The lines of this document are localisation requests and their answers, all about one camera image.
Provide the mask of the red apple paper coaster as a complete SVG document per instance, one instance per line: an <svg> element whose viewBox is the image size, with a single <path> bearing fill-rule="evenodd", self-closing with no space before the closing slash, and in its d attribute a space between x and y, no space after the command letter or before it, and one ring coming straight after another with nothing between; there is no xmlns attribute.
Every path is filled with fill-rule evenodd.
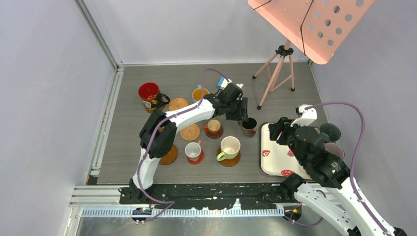
<svg viewBox="0 0 417 236"><path fill-rule="evenodd" d="M205 157L205 152L203 150L201 150L200 156L198 158L197 157L188 157L187 161L192 165L198 165L203 161L204 157Z"/></svg>

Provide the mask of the blue butterfly plate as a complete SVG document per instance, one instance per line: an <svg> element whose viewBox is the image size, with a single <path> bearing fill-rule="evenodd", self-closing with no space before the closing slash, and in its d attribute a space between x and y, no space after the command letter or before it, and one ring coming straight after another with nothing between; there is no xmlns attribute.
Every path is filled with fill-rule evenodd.
<svg viewBox="0 0 417 236"><path fill-rule="evenodd" d="M197 88L193 90L191 96L194 102L199 102L202 97L208 94L209 91L206 88L202 88L201 85L198 85Z"/></svg>

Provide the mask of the small orange cup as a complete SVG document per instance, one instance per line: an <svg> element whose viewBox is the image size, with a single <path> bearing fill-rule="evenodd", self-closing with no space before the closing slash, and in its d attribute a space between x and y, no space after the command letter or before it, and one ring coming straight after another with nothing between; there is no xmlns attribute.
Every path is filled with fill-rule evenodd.
<svg viewBox="0 0 417 236"><path fill-rule="evenodd" d="M220 121L216 120L216 119L212 119L210 120L207 125L206 125L210 130L218 130L221 126Z"/></svg>

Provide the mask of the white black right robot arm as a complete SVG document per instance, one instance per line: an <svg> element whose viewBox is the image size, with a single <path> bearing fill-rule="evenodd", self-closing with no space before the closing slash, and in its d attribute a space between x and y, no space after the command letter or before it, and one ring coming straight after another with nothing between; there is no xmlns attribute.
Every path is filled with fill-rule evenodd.
<svg viewBox="0 0 417 236"><path fill-rule="evenodd" d="M315 193L296 173L280 184L281 197L309 206L344 236L404 236L406 232L385 221L361 196L351 171L338 156L325 150L321 134L310 126L281 117L268 125L269 139L287 146L311 179L331 193L341 207Z"/></svg>

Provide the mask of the woven rattan coaster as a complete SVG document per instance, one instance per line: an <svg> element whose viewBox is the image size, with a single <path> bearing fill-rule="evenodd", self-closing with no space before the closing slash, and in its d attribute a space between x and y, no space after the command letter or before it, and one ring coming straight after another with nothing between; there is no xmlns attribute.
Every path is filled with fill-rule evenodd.
<svg viewBox="0 0 417 236"><path fill-rule="evenodd" d="M197 124L192 124L180 131L180 136L186 141L194 141L200 136L200 128Z"/></svg>
<svg viewBox="0 0 417 236"><path fill-rule="evenodd" d="M168 106L168 111L175 111L175 110L178 110L178 109L182 109L182 108L184 108L188 105L189 105L189 103L187 102L186 99L184 99L184 98L175 98L175 99L172 99L170 101L169 106Z"/></svg>

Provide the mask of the cream green mug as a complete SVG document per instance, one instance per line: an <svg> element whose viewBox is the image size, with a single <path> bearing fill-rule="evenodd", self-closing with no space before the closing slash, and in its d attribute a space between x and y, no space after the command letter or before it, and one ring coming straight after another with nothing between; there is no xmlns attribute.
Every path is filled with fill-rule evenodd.
<svg viewBox="0 0 417 236"><path fill-rule="evenodd" d="M240 151L240 141L234 136L225 137L220 144L220 153L217 155L217 161L234 159Z"/></svg>

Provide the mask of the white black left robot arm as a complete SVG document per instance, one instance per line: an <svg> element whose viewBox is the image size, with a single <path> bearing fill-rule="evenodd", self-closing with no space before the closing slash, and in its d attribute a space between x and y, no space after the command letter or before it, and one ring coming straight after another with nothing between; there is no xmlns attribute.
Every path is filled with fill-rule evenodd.
<svg viewBox="0 0 417 236"><path fill-rule="evenodd" d="M224 89L215 94L207 94L184 108L168 112L153 111L139 134L140 159L129 181L133 199L140 204L150 199L149 188L153 184L159 160L171 150L178 132L217 116L225 116L227 120L247 121L247 103L242 88L229 83Z"/></svg>

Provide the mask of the small white cup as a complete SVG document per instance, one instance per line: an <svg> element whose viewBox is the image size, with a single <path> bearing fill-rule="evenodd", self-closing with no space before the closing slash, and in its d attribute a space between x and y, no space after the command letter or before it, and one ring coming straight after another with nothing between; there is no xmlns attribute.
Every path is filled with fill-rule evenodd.
<svg viewBox="0 0 417 236"><path fill-rule="evenodd" d="M198 142L191 142L185 146L185 155L187 160L191 163L197 162L202 157L201 140Z"/></svg>

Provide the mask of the black floral mug red inside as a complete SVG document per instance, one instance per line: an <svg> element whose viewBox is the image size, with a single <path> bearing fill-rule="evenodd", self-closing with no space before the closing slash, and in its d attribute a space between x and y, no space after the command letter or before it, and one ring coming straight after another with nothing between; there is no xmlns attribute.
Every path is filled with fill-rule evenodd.
<svg viewBox="0 0 417 236"><path fill-rule="evenodd" d="M169 96L161 93L158 84L147 82L138 88L138 96L142 100L143 105L152 103L155 109L163 109L171 101Z"/></svg>

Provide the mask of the black small cup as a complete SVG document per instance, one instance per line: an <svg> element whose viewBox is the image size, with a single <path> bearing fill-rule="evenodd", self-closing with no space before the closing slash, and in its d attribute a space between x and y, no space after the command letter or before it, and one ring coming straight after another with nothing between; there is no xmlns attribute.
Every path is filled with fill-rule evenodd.
<svg viewBox="0 0 417 236"><path fill-rule="evenodd" d="M245 136L255 136L257 131L257 121L254 118L249 118L247 121L240 121L239 124L242 127Z"/></svg>

